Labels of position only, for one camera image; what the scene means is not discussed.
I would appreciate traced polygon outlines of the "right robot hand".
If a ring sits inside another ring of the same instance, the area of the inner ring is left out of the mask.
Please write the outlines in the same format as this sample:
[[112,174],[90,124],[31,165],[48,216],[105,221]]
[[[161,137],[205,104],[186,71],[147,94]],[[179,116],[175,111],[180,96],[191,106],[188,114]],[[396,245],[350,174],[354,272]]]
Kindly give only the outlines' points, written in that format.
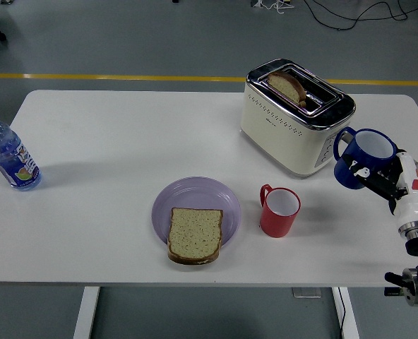
[[343,155],[342,160],[355,179],[389,202],[399,227],[418,225],[418,165],[408,152],[399,150],[390,164],[377,172],[351,155]]

